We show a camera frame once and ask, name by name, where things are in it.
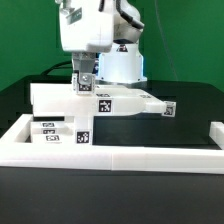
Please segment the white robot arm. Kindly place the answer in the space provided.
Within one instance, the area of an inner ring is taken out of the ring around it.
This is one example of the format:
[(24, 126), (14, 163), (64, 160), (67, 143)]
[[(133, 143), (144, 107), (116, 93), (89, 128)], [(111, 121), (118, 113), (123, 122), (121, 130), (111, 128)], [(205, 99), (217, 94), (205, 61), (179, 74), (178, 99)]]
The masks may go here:
[(143, 81), (139, 11), (128, 0), (55, 0), (62, 49), (79, 65), (88, 54), (98, 61), (96, 78), (111, 83)]

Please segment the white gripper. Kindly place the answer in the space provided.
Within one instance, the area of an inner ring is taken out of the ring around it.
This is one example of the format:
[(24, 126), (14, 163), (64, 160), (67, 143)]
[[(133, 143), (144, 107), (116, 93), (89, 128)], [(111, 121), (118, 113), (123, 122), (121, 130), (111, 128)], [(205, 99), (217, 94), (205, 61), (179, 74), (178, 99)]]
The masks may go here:
[(59, 5), (62, 48), (73, 52), (73, 73), (80, 73), (80, 83), (90, 84), (95, 53), (109, 52), (113, 44), (114, 2), (55, 0), (55, 3)]

